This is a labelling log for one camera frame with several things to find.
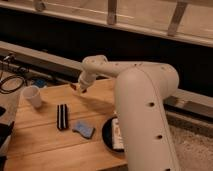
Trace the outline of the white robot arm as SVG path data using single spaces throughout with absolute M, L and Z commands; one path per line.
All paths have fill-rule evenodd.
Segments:
M 163 106 L 178 89 L 176 69 L 166 63 L 89 56 L 82 61 L 78 90 L 89 88 L 98 76 L 115 79 L 115 109 L 129 171 L 181 171 Z

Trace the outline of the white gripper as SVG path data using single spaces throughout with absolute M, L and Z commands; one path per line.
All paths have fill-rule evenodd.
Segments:
M 76 85 L 76 90 L 83 89 L 82 93 L 87 92 L 87 88 L 94 82 L 94 76 L 87 72 L 82 72 L 78 78 L 79 85 Z

